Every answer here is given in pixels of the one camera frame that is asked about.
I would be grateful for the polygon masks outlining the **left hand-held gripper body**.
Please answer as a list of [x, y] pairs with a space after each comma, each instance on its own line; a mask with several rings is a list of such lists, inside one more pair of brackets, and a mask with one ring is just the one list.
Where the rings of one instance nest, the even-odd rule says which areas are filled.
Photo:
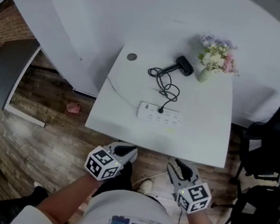
[[114, 178], [124, 167], [114, 157], [114, 150], [110, 145], [97, 146], [89, 154], [85, 162], [85, 169], [98, 181]]

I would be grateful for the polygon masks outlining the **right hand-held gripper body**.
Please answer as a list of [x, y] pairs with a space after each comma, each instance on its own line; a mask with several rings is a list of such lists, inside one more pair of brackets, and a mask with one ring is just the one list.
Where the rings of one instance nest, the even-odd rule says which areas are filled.
[[187, 214], [205, 210], [211, 201], [208, 184], [198, 181], [192, 184], [187, 181], [176, 181], [174, 199]]

